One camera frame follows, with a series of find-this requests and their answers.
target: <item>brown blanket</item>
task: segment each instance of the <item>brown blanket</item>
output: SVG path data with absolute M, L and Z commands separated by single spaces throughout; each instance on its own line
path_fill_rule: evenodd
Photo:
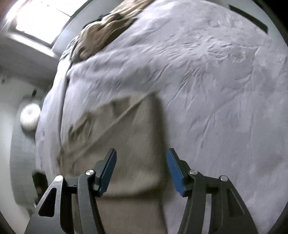
M 161 209 L 165 149 L 153 95 L 134 94 L 85 113 L 59 156 L 61 174 L 85 172 L 109 148 L 116 149 L 117 163 L 107 192 L 97 199 L 106 234 L 167 233 Z
M 154 0 L 124 0 L 101 21 L 87 25 L 70 45 L 71 60 L 77 63 L 88 59 L 115 40 L 135 20 L 136 15 Z

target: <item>window pane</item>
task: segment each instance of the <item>window pane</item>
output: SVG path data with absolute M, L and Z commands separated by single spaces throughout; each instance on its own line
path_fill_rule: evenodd
M 65 14 L 72 16 L 87 0 L 42 0 Z
M 70 17 L 40 1 L 31 1 L 17 16 L 16 29 L 51 44 Z

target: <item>bed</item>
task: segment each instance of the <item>bed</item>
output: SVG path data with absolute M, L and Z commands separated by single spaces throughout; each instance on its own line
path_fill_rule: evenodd
M 169 147 L 203 175 L 227 175 L 267 233 L 287 203 L 287 53 L 221 6 L 156 0 L 96 55 L 72 66 L 60 60 L 37 128 L 36 166 L 51 182 L 69 128 L 86 110 L 156 92 Z M 165 194 L 174 234 L 186 200 L 172 187 Z

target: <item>blue gripper pad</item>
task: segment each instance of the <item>blue gripper pad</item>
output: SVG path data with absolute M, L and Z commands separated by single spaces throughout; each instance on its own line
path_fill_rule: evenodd
M 106 164 L 105 164 L 105 168 L 103 170 L 103 173 L 100 177 L 101 186 L 100 186 L 99 192 L 101 195 L 103 193 L 105 193 L 108 189 L 108 185 L 110 183 L 110 179 L 111 179 L 111 176 L 113 174 L 113 171 L 114 171 L 114 168 L 116 165 L 116 161 L 117 161 L 116 150 L 110 149 L 103 161 L 106 162 Z
M 167 151 L 166 159 L 174 187 L 181 196 L 184 196 L 186 192 L 184 187 L 184 174 L 186 170 L 183 168 L 182 162 L 173 148 Z

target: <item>white round object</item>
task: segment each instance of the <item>white round object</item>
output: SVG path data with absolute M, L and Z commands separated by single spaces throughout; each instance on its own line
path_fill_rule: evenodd
M 22 128 L 26 131 L 34 131 L 37 128 L 41 109 L 38 104 L 27 105 L 20 114 Z

